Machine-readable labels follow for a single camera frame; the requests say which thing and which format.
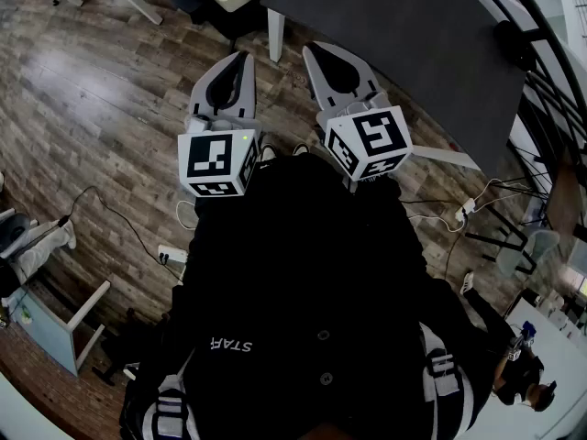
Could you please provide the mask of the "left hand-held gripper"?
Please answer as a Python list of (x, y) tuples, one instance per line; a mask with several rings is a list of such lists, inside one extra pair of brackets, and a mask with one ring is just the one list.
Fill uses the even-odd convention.
[(235, 52), (194, 85), (187, 130), (178, 136), (181, 185), (196, 197), (245, 194), (260, 153), (253, 57)]

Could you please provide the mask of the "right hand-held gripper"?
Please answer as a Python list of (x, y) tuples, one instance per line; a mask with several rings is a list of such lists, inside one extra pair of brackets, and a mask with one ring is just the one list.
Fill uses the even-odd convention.
[(371, 66), (321, 41), (304, 45), (303, 57), (311, 94), (324, 110), (317, 115), (324, 145), (343, 171), (358, 182), (397, 169), (414, 146), (401, 108), (380, 92)]

